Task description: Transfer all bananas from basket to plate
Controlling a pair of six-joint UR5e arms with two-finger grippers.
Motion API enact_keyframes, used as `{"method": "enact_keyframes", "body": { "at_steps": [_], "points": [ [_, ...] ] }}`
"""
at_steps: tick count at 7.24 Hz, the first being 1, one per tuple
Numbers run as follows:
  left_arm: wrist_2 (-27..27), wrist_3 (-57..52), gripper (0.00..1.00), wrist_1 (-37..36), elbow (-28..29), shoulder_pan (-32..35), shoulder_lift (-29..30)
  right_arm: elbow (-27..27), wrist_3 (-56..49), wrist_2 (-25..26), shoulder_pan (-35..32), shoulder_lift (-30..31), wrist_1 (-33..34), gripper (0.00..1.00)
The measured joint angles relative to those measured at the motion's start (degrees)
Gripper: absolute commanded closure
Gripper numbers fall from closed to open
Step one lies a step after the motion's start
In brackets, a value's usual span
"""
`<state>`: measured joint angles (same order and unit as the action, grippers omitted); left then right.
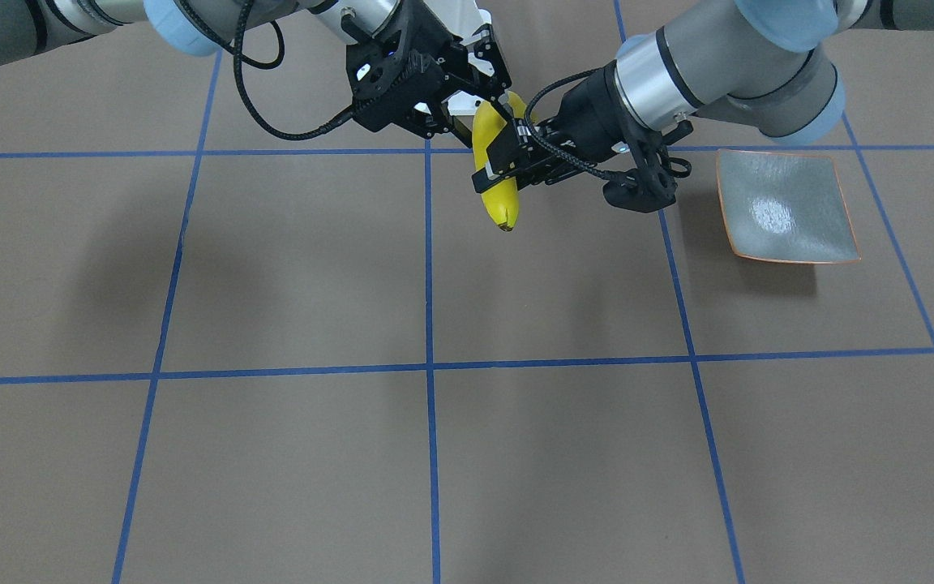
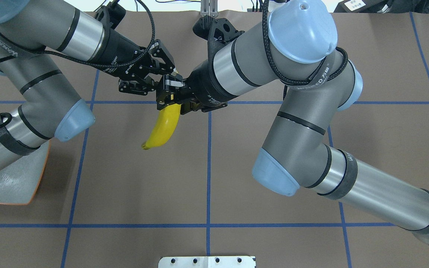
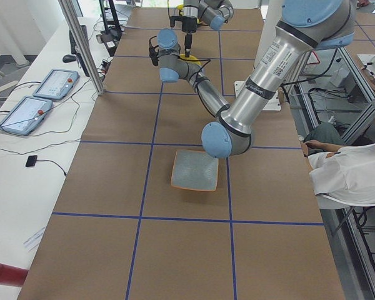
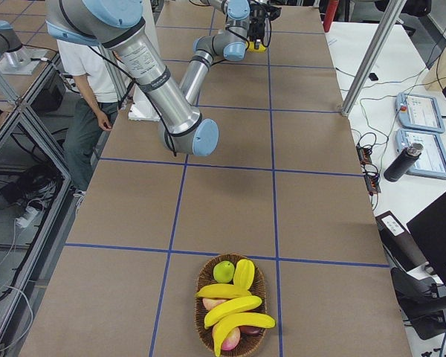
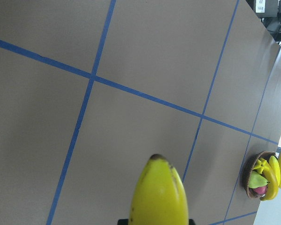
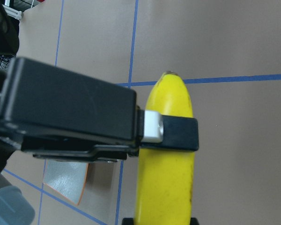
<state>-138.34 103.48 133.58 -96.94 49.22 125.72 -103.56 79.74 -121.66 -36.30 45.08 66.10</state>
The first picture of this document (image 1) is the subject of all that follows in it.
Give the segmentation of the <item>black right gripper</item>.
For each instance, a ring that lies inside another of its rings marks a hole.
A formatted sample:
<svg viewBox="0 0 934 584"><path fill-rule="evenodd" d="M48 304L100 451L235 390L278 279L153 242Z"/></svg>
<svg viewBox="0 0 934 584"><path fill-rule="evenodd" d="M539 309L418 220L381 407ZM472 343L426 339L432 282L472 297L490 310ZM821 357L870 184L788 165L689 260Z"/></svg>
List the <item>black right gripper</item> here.
<svg viewBox="0 0 934 584"><path fill-rule="evenodd" d="M423 1L396 1L377 31L345 15L349 114L378 132L397 125L420 137L470 137L448 101L459 92L479 102L479 122L514 122L516 93L492 25L459 36Z"/></svg>

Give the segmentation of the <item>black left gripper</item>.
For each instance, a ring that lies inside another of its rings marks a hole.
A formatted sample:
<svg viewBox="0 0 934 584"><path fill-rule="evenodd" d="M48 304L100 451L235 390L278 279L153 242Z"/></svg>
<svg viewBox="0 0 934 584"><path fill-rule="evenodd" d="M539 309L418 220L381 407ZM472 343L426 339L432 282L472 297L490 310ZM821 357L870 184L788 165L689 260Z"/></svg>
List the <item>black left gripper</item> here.
<svg viewBox="0 0 934 584"><path fill-rule="evenodd" d="M606 183L612 171L601 163L625 144L623 125L635 121L616 81L616 67L582 71L543 88L526 106L522 122L476 122L472 188L479 195L496 186L524 189L589 174ZM543 97L568 86L559 110L533 122Z"/></svg>

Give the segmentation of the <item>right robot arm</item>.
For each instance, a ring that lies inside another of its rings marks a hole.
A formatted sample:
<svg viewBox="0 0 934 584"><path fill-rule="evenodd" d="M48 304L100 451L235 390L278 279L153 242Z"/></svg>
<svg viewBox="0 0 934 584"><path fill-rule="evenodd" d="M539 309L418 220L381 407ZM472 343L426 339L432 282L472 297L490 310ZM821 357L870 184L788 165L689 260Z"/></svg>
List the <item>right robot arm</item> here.
<svg viewBox="0 0 934 584"><path fill-rule="evenodd" d="M285 132L257 111L243 70L271 70L288 50L279 22L315 16L345 44L351 99L311 131ZM512 121L512 85L490 16L474 1L0 1L0 66L146 22L170 47L231 58L248 114L281 140L305 141L347 122L397 125L470 144L466 116Z"/></svg>

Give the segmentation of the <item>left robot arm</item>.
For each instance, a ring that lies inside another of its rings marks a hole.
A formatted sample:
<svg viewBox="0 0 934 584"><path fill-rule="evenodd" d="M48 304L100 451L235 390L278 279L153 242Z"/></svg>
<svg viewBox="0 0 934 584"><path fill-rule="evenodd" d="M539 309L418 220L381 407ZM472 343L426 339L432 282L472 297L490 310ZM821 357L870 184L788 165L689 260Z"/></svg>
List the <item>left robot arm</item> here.
<svg viewBox="0 0 934 584"><path fill-rule="evenodd" d="M626 40L605 66L544 88L568 88L557 114L533 122L533 99L477 145L474 188L485 195L589 174L609 204L664 209L690 173L668 148L691 133L692 116L779 144L814 143L833 129L846 90L823 43L852 28L934 31L934 1L698 2Z"/></svg>

